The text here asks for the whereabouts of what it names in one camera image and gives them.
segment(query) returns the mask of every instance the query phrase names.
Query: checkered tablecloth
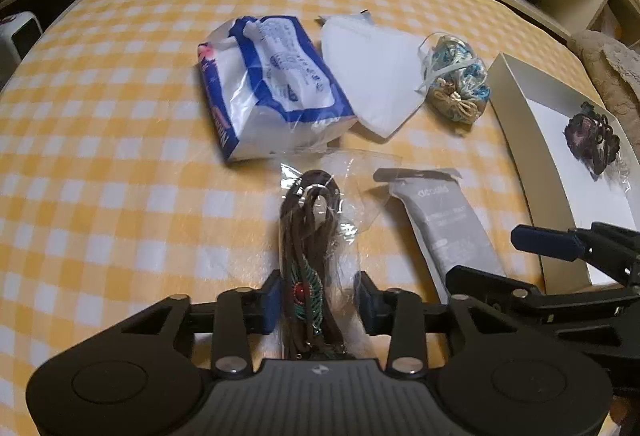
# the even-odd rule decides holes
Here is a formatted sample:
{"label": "checkered tablecloth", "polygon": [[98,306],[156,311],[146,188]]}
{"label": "checkered tablecloth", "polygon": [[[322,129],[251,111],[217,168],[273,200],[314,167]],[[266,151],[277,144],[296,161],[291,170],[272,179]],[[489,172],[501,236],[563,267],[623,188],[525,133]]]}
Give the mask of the checkered tablecloth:
{"label": "checkered tablecloth", "polygon": [[[196,47],[229,18],[369,9],[380,25],[443,30],[487,65],[507,52],[597,98],[564,46],[494,0],[82,0],[46,31],[0,98],[0,433],[35,434],[24,392],[36,368],[172,293],[195,302],[257,286],[278,265],[278,194],[264,168],[225,167]],[[386,143],[355,128],[342,147],[402,166],[456,167],[509,275],[541,284],[509,233],[527,203],[491,106],[469,131],[419,109]],[[399,202],[358,240],[380,288],[435,299]],[[377,340],[380,356],[386,340]],[[277,347],[258,343],[257,358]]]}

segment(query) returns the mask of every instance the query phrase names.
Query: brown leather cord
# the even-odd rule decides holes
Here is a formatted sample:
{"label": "brown leather cord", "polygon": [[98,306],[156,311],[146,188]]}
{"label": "brown leather cord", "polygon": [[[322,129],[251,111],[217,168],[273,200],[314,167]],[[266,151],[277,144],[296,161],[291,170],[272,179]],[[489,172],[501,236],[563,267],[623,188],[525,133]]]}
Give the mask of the brown leather cord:
{"label": "brown leather cord", "polygon": [[[316,222],[314,206],[325,201],[324,220]],[[324,293],[326,267],[335,241],[340,208],[340,189],[327,172],[307,171],[291,186],[280,207],[280,250],[283,274],[283,306],[287,319],[286,358],[353,358],[346,353],[340,328]],[[316,282],[311,283],[309,273]],[[295,312],[295,281],[302,282],[304,319]],[[314,325],[312,295],[322,295],[319,326]]]}

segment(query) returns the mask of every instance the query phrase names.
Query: black screen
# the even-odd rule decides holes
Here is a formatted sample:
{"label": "black screen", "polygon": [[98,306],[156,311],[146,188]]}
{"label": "black screen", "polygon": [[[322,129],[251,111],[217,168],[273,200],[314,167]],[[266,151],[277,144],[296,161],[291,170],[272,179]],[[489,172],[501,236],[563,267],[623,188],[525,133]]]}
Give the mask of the black screen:
{"label": "black screen", "polygon": [[40,29],[35,20],[27,21],[20,30],[11,36],[20,59],[24,59],[39,37]]}

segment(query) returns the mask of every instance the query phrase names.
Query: woven green pendant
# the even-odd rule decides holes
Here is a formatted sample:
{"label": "woven green pendant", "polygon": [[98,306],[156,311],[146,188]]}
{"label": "woven green pendant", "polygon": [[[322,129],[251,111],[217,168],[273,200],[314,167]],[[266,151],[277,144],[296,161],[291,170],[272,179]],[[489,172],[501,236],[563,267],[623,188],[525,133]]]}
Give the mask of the woven green pendant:
{"label": "woven green pendant", "polygon": [[296,317],[302,321],[306,321],[305,297],[310,295],[311,298],[311,322],[316,329],[320,331],[322,323],[322,281],[318,276],[318,272],[309,266],[306,258],[303,259],[303,272],[306,273],[306,279],[309,282],[309,290],[306,290],[302,283],[302,276],[298,265],[293,265],[291,269],[291,288],[293,290],[293,308]]}

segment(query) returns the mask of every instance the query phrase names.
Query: gray package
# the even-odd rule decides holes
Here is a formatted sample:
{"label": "gray package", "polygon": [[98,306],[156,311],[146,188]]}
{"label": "gray package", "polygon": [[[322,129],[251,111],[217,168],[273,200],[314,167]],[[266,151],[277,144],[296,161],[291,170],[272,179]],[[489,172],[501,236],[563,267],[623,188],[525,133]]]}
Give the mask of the gray package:
{"label": "gray package", "polygon": [[443,304],[449,299],[445,275],[456,265],[504,275],[500,259],[456,177],[460,174],[455,169],[379,169],[374,175],[376,181],[388,181],[391,196],[404,204]]}

